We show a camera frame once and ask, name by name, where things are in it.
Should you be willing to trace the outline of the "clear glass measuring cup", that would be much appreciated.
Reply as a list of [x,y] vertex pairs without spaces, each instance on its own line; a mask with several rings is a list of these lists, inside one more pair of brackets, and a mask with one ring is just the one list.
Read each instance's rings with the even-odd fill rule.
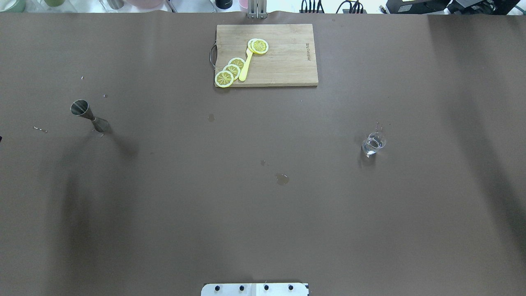
[[383,132],[373,132],[361,144],[361,151],[366,157],[372,157],[386,144],[387,140]]

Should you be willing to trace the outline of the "steel jigger shaker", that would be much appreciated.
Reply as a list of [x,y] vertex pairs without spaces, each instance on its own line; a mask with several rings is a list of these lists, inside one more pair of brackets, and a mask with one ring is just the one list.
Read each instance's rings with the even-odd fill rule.
[[72,103],[71,113],[74,116],[90,120],[94,129],[100,133],[105,133],[105,132],[110,131],[109,122],[107,120],[94,116],[89,103],[83,99],[77,100]]

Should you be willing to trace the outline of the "pink cup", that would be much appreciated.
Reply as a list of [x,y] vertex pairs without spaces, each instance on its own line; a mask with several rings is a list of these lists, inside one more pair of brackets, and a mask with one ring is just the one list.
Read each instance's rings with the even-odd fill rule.
[[241,11],[248,11],[248,0],[239,0],[238,3]]

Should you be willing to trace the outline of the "green cup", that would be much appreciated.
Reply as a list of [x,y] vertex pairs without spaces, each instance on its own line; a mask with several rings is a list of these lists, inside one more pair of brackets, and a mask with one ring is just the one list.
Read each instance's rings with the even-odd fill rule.
[[22,13],[26,7],[26,0],[0,0],[1,13]]

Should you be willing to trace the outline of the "middle lemon slice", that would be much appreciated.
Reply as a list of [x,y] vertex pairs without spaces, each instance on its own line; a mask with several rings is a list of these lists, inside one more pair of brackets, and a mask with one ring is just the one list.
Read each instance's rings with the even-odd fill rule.
[[231,73],[233,76],[233,80],[235,81],[239,78],[239,75],[242,69],[238,65],[228,64],[223,68],[223,70]]

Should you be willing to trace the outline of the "upper lemon slice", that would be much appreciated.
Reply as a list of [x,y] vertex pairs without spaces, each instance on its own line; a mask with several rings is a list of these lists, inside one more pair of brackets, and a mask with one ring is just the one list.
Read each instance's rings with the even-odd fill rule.
[[228,64],[236,65],[241,70],[241,69],[244,68],[245,60],[243,58],[235,57],[235,58],[232,58],[231,60],[229,60]]

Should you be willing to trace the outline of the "wooden cutting board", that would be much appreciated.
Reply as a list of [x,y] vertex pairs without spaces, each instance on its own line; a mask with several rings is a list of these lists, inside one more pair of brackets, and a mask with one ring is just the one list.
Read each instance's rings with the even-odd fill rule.
[[291,87],[318,85],[318,69],[312,24],[218,25],[215,72],[233,58],[247,58],[248,42],[263,39],[269,49],[252,55],[247,77],[232,87]]

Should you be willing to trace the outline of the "lemon slice on fork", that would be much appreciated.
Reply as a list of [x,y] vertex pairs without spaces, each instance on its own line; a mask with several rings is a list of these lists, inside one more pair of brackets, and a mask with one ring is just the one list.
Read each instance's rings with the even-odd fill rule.
[[247,45],[248,49],[255,54],[265,54],[269,50],[269,44],[264,39],[250,39]]

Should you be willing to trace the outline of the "black orange usb hub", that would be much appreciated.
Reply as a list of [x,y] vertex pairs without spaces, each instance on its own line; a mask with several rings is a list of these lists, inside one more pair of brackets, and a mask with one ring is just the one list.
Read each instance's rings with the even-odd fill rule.
[[300,4],[299,13],[302,14],[323,14],[323,3],[321,0],[302,0]]

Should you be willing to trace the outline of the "black thermos bottle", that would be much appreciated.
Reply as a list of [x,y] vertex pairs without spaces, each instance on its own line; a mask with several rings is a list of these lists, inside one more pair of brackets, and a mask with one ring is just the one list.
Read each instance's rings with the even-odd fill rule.
[[214,0],[214,3],[218,9],[229,9],[233,5],[233,0]]

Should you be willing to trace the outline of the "pink bowl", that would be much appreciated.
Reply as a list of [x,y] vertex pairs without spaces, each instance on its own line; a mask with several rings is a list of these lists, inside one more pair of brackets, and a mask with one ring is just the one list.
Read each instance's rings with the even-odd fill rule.
[[141,9],[152,9],[161,5],[163,0],[126,0],[127,3]]

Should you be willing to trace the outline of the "aluminium frame post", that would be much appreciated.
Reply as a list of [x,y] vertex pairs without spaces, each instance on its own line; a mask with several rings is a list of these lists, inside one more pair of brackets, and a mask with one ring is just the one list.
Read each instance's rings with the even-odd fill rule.
[[247,17],[248,19],[266,19],[267,0],[248,0],[247,1]]

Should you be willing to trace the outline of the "white pedestal base plate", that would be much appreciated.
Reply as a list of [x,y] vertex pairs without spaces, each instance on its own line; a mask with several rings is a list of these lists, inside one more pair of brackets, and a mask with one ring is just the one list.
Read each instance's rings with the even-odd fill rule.
[[309,296],[309,286],[300,282],[211,283],[201,289],[201,296]]

